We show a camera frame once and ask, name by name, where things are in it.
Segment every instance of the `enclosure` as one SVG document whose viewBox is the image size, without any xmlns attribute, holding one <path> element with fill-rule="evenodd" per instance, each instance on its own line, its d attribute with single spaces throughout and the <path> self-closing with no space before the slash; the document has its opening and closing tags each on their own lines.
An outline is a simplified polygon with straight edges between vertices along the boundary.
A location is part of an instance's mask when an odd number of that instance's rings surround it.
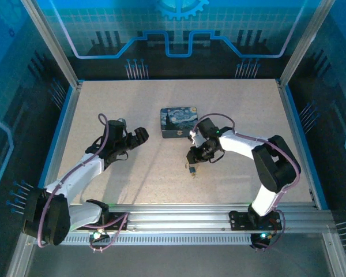
<svg viewBox="0 0 346 277">
<path fill-rule="evenodd" d="M 273 249 L 228 217 L 257 196 L 254 161 L 227 151 L 192 178 L 191 142 L 162 137 L 173 107 L 287 142 L 301 174 Z M 149 138 L 72 205 L 128 212 L 126 230 L 101 254 L 85 230 L 40 249 L 21 233 L 26 192 L 79 161 L 98 113 Z M 346 276 L 346 0 L 0 1 L 0 276 L 107 272 Z"/>
</svg>

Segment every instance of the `work surface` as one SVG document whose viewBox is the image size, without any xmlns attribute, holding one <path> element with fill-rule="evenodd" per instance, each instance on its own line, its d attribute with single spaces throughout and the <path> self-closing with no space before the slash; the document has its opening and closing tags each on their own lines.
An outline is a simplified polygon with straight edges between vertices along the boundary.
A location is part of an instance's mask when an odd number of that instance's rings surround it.
<svg viewBox="0 0 346 277">
<path fill-rule="evenodd" d="M 97 119 L 124 118 L 127 130 L 145 127 L 148 141 L 129 152 L 127 161 L 113 163 L 97 176 L 75 199 L 82 203 L 97 199 L 105 203 L 250 203 L 260 188 L 254 162 L 227 152 L 215 163 L 199 165 L 195 179 L 185 169 L 191 147 L 187 138 L 163 139 L 160 109 L 196 107 L 198 116 L 224 113 L 236 122 L 236 130 L 254 136 L 278 134 L 299 155 L 274 80 L 134 80 L 86 81 L 66 143 L 59 176 L 83 156 L 103 134 Z M 220 117 L 211 117 L 219 127 L 231 126 Z M 311 201 L 309 185 L 302 172 L 300 183 L 282 201 Z"/>
</svg>

